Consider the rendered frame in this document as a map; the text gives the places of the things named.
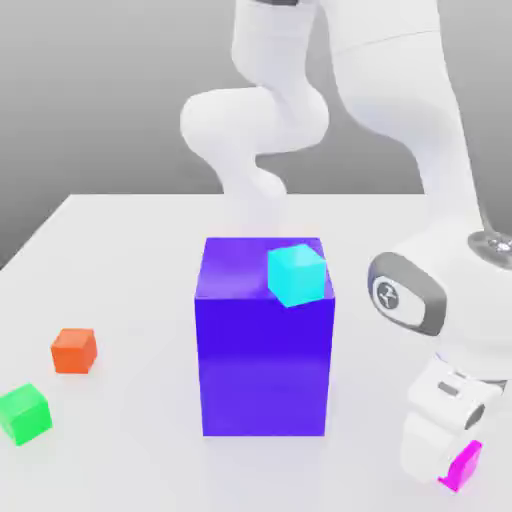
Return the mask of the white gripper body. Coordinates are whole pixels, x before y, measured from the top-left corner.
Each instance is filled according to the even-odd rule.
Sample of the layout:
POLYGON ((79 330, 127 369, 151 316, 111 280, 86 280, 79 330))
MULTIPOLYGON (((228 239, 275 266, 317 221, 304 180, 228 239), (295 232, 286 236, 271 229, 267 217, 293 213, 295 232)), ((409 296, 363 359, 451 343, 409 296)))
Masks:
POLYGON ((452 432, 417 412, 409 412, 403 425, 401 467, 417 482, 432 482, 447 473, 468 441, 466 431, 452 432))

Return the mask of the small magenta cube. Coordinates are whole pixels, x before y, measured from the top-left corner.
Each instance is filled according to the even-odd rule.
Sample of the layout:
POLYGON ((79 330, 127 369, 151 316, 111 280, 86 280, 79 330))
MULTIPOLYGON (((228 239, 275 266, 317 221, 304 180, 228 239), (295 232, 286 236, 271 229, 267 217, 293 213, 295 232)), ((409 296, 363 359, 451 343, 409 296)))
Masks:
POLYGON ((447 474, 439 477, 438 481, 453 492, 459 492, 476 470, 482 447, 480 441, 471 441, 452 461, 447 474))

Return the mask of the small cyan cube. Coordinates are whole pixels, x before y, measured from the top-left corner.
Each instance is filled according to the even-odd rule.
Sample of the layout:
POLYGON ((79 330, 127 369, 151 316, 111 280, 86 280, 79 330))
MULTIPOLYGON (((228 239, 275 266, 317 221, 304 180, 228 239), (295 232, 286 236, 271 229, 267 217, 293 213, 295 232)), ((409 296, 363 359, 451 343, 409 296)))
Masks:
POLYGON ((326 276, 326 260, 305 243, 268 252, 267 287, 287 308, 323 299, 326 276))

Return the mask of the small orange cube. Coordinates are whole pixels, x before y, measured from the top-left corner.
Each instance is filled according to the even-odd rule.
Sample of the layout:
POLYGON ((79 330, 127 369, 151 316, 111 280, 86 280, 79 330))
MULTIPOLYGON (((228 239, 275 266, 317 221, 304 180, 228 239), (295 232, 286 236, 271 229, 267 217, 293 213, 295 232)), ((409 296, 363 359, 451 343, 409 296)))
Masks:
POLYGON ((97 357, 94 330, 63 328, 50 350, 58 374, 88 374, 97 357))

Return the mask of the small green cube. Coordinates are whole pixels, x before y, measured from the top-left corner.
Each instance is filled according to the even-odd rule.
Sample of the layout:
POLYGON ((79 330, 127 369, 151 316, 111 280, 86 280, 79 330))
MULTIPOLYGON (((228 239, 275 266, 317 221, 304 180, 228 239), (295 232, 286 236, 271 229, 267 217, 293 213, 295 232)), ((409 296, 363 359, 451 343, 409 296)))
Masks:
POLYGON ((53 421, 45 396, 31 383, 0 396, 0 427, 16 446, 51 429, 53 421))

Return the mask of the large blue box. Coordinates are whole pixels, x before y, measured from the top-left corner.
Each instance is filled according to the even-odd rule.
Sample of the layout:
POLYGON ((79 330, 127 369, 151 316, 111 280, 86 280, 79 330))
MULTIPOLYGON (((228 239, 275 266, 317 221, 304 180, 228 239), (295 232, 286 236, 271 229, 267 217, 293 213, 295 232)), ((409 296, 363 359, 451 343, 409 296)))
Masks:
POLYGON ((206 436, 325 432, 335 294, 287 308, 267 287, 270 250, 317 238, 209 237, 194 297, 206 436))

